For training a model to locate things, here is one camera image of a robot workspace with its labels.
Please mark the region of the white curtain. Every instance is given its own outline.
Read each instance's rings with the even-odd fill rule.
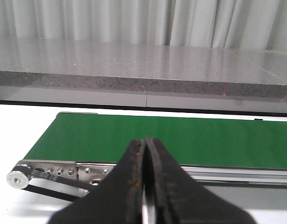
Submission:
[[[0,0],[0,36],[287,51],[287,0]]]

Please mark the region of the bolt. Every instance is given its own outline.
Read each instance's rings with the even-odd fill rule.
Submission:
[[[18,179],[18,178],[14,178],[14,183],[15,183],[15,184],[19,184],[19,183],[21,183],[21,180]]]
[[[59,170],[57,171],[57,176],[61,176],[63,174],[63,168],[59,168]]]
[[[73,170],[73,169],[70,169],[69,172],[68,172],[68,175],[69,175],[69,176],[73,176],[73,174],[74,174],[74,170]]]
[[[52,174],[52,172],[53,172],[53,169],[52,168],[49,168],[47,171],[46,171],[46,174]]]
[[[104,169],[103,170],[103,174],[108,174],[109,173],[109,170],[108,169]]]

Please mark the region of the green conveyor belt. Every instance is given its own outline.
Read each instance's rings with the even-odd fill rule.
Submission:
[[[59,114],[25,159],[117,162],[147,135],[183,165],[287,169],[287,122],[86,113]]]

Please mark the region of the gray stone slab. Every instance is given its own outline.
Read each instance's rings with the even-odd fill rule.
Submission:
[[[287,83],[287,52],[243,49],[227,49],[227,51],[283,79]]]
[[[79,76],[0,71],[1,86],[48,87],[83,90],[172,92],[206,95],[283,98],[286,85],[246,84],[172,79]]]
[[[0,86],[287,99],[287,53],[0,37]]]

